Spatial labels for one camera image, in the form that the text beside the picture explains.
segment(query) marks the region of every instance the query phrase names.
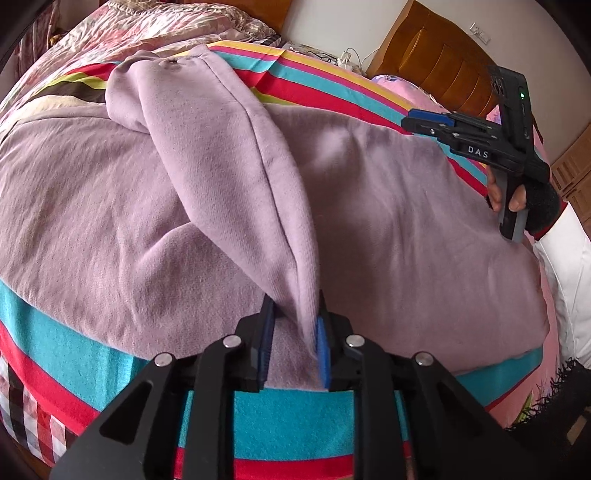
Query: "black fuzzy fabric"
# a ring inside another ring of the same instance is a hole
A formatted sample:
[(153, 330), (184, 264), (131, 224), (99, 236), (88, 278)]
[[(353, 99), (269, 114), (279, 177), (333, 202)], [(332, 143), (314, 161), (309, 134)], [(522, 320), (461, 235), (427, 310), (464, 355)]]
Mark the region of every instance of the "black fuzzy fabric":
[(530, 213), (525, 229), (530, 235), (553, 225), (560, 214), (560, 197), (550, 183), (524, 178), (525, 198)]
[[(537, 458), (548, 478), (591, 478), (591, 421), (574, 445), (567, 439), (575, 421), (587, 415), (584, 410), (591, 406), (591, 370), (571, 359), (559, 371), (551, 389), (525, 420), (508, 429), (509, 434)], [(568, 473), (581, 468), (586, 476), (571, 477)]]

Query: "yellow stripe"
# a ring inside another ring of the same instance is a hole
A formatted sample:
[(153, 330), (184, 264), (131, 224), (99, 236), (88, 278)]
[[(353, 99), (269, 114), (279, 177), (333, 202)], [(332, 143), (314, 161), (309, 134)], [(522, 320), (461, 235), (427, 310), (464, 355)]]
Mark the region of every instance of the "yellow stripe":
[(356, 73), (342, 69), (340, 67), (337, 67), (336, 65), (332, 65), (325, 61), (320, 61), (317, 59), (313, 59), (311, 57), (306, 57), (305, 55), (302, 55), (300, 53), (295, 53), (289, 50), (282, 50), (280, 48), (275, 47), (268, 47), (266, 45), (256, 45), (254, 43), (244, 43), (233, 40), (222, 40), (215, 43), (210, 43), (208, 46), (230, 47), (235, 48), (237, 50), (247, 50), (257, 53), (263, 53), (266, 55), (272, 55), (274, 57), (284, 57), (287, 60), (291, 60), (296, 63), (301, 63), (303, 65), (315, 68), (316, 70), (322, 70), (337, 77), (344, 78), (356, 85), (370, 90), (373, 93), (376, 93), (380, 97), (383, 97), (385, 99), (390, 100), (391, 102), (396, 103), (405, 110), (410, 110), (413, 107), (412, 103), (402, 98), (400, 95), (391, 92), (390, 90), (382, 87), (381, 85), (378, 85), (377, 83), (372, 82), (371, 80), (365, 77), (362, 77), (361, 75), (357, 75)]
[(86, 73), (83, 72), (70, 73), (69, 75), (64, 75), (62, 77), (56, 78), (54, 81), (48, 83), (46, 87), (50, 87), (60, 82), (82, 82), (88, 85), (90, 88), (94, 88), (94, 90), (105, 90), (107, 88), (106, 81), (101, 80), (98, 77), (88, 76)]
[(297, 105), (297, 103), (289, 102), (287, 100), (277, 98), (273, 95), (261, 93), (255, 87), (251, 88), (251, 92), (254, 94), (256, 98), (259, 99), (261, 103), (276, 103), (278, 105)]

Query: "human hand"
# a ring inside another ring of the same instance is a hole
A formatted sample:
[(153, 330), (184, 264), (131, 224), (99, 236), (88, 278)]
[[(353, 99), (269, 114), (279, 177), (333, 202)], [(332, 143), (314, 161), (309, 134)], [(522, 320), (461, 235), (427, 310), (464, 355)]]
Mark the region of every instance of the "human hand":
[[(486, 189), (488, 190), (488, 199), (491, 203), (493, 212), (498, 212), (502, 207), (503, 194), (501, 188), (496, 184), (495, 174), (492, 169), (486, 166)], [(519, 212), (527, 205), (527, 194), (525, 186), (519, 185), (517, 190), (509, 201), (509, 210), (512, 212)]]
[[(486, 166), (486, 188), (492, 210), (496, 213), (502, 207), (503, 194), (496, 184), (495, 174)], [(509, 201), (509, 210), (519, 212), (524, 208), (530, 210), (525, 229), (539, 240), (562, 214), (566, 203), (558, 196), (554, 187), (548, 183), (524, 178), (523, 185), (517, 187)]]

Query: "white wall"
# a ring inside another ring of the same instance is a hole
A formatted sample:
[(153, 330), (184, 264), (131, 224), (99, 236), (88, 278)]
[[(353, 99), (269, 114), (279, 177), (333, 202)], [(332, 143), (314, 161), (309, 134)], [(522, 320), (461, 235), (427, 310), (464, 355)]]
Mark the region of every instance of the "white wall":
[[(380, 46), (406, 0), (293, 0), (284, 35), (361, 58)], [(491, 36), (479, 43), (499, 65), (525, 75), (551, 161), (591, 121), (591, 76), (566, 36), (535, 0), (422, 0), (435, 13)]]

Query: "wooden headboard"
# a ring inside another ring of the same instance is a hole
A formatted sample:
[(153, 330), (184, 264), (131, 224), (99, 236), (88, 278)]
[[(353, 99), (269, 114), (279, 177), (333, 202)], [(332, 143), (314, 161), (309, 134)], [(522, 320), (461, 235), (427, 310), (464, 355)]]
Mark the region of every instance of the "wooden headboard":
[(252, 18), (257, 18), (269, 25), (277, 33), (281, 33), (291, 0), (181, 0), (183, 4), (225, 4), (245, 11)]
[(496, 105), (486, 66), (494, 64), (455, 23), (409, 0), (367, 70), (418, 85), (451, 111), (486, 116)]

